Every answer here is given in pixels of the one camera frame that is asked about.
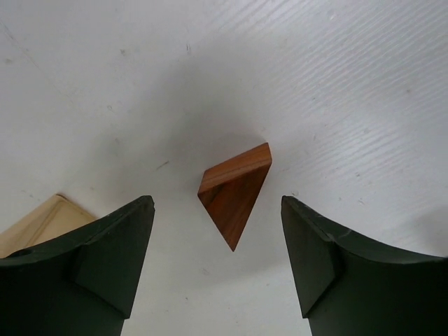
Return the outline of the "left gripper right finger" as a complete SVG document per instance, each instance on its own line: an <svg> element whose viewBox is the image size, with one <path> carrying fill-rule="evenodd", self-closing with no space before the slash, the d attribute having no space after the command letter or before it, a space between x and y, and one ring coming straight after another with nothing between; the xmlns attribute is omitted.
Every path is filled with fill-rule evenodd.
<svg viewBox="0 0 448 336"><path fill-rule="evenodd" d="M446 258L371 239L291 196L281 221L313 335L447 334Z"/></svg>

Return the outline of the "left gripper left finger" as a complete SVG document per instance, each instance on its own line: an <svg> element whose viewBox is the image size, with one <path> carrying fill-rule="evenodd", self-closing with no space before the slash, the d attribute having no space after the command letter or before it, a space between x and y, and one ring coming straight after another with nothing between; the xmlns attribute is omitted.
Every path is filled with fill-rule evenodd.
<svg viewBox="0 0 448 336"><path fill-rule="evenodd" d="M109 215L1 259L2 335L120 335L130 317L155 207Z"/></svg>

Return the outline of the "amber transparent plastic box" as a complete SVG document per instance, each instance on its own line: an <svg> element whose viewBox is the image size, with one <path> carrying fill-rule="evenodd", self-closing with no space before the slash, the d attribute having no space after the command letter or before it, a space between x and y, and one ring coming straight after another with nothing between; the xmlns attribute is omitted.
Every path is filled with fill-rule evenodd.
<svg viewBox="0 0 448 336"><path fill-rule="evenodd" d="M57 238L96 219L77 203L55 194L1 233L1 257Z"/></svg>

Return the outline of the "reddish wooden triangle block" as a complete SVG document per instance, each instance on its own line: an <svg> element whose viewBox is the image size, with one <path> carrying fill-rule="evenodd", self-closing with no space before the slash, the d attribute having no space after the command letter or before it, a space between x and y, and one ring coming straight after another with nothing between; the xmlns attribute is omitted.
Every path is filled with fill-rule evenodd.
<svg viewBox="0 0 448 336"><path fill-rule="evenodd" d="M208 168L197 196L234 251L272 165L268 143Z"/></svg>

